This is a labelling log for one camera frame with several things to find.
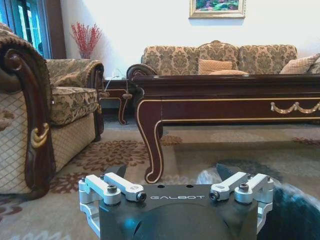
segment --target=drawer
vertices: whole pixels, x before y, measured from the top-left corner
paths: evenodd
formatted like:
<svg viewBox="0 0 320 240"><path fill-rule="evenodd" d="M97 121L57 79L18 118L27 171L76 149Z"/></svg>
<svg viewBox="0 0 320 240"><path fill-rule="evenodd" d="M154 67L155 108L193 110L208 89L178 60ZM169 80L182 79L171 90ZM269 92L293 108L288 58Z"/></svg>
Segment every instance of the drawer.
<svg viewBox="0 0 320 240"><path fill-rule="evenodd" d="M163 99L162 119L310 120L320 119L319 98Z"/></svg>

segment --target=rug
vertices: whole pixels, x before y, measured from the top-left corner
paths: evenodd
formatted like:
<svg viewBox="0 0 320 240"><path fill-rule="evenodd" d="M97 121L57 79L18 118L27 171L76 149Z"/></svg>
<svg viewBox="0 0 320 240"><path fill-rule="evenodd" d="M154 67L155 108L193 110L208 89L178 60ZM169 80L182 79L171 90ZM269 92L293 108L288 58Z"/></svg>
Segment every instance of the rug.
<svg viewBox="0 0 320 240"><path fill-rule="evenodd" d="M222 163L264 173L320 199L320 127L317 125L165 126L164 175L159 184L195 184L205 169ZM145 184L146 147L134 121L106 122L91 143L33 201L0 198L1 240L97 239L79 210L78 180L108 167L127 165L125 178Z"/></svg>

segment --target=silver metal bracket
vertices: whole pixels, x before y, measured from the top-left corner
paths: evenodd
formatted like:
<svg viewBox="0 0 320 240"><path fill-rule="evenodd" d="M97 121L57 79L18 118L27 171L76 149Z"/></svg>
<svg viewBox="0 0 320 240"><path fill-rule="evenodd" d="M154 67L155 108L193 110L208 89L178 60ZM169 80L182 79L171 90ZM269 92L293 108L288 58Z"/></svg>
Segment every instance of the silver metal bracket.
<svg viewBox="0 0 320 240"><path fill-rule="evenodd" d="M265 174L254 177L245 172L237 172L225 181L213 184L210 197L214 201L229 198L234 191L234 199L240 204L250 204L253 199L258 202L257 233L266 222L267 213L273 209L274 181Z"/></svg>
<svg viewBox="0 0 320 240"><path fill-rule="evenodd" d="M116 205L121 201L121 193L129 201L142 202L147 195L144 187L133 184L122 177L107 173L103 180L95 175L89 175L79 180L80 211L86 215L87 222L95 234L100 238L99 209L95 201L103 200L107 205Z"/></svg>

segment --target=logo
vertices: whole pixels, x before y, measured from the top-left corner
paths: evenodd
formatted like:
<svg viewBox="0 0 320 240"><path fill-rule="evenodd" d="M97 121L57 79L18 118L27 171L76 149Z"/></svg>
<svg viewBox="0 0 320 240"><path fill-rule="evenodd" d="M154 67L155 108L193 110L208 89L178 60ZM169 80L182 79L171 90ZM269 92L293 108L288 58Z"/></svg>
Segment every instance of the logo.
<svg viewBox="0 0 320 240"><path fill-rule="evenodd" d="M206 196L177 196L177 197L173 197L173 196L151 196L150 199L152 200L161 200L161 199L173 199L173 200L185 200L185 199L203 199Z"/></svg>

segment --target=sofa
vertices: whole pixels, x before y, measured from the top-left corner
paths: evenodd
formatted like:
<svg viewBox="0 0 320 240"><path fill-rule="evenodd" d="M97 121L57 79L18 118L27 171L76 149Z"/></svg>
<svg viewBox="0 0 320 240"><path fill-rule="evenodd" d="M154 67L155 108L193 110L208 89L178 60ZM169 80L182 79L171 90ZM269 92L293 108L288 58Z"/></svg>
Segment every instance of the sofa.
<svg viewBox="0 0 320 240"><path fill-rule="evenodd" d="M279 74L283 67L297 58L293 45L244 45L234 46L214 40L199 47L148 46L141 63L130 66L127 79L134 76L183 76L197 75L199 59L232 62L232 69L251 75ZM317 62L308 73L320 73Z"/></svg>
<svg viewBox="0 0 320 240"><path fill-rule="evenodd" d="M0 194L29 200L104 130L97 90L104 66L43 59L0 24Z"/></svg>

